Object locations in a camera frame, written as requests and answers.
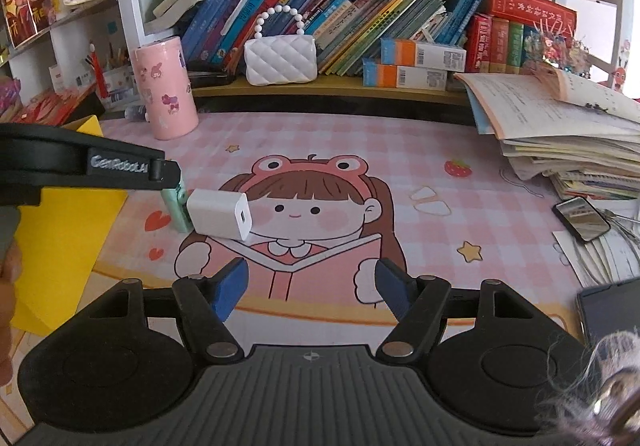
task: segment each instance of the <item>white quilted handbag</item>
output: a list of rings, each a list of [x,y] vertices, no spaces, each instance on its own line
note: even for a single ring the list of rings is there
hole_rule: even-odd
[[[296,21],[295,35],[262,36],[262,26],[275,13],[288,13]],[[316,41],[305,35],[302,16],[295,8],[267,9],[255,20],[254,38],[244,43],[246,79],[251,85],[306,83],[318,77]]]

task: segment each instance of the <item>pink cylindrical container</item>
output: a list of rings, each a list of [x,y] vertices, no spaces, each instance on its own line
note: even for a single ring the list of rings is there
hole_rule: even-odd
[[[154,137],[174,139],[193,131],[198,114],[180,38],[136,49],[132,64]]]

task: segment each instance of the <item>cartoon open book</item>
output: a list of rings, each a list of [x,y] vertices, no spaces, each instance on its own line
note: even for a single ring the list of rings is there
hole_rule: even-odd
[[[267,254],[267,244],[246,246],[226,239],[207,239],[211,260],[203,274],[213,275],[240,255],[249,262],[246,295],[281,301],[329,305],[362,305],[355,297],[353,277],[360,263],[380,257],[381,237],[363,237],[296,260]]]

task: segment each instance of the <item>yellow folder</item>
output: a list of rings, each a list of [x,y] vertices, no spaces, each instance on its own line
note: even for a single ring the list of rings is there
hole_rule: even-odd
[[[65,128],[102,136],[95,116]],[[20,207],[22,250],[13,327],[45,336],[71,318],[120,208],[124,190],[43,188],[40,206]]]

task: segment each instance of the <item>finger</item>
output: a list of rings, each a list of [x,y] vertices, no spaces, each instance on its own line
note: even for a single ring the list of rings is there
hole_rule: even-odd
[[[7,280],[0,279],[0,327],[9,325],[15,312],[15,287]]]
[[[5,386],[14,378],[14,367],[10,359],[0,363],[0,386]]]
[[[0,361],[4,362],[11,352],[11,329],[9,327],[0,328]]]
[[[0,266],[0,278],[15,282],[22,272],[22,252],[18,244],[13,241],[4,256],[4,263]]]

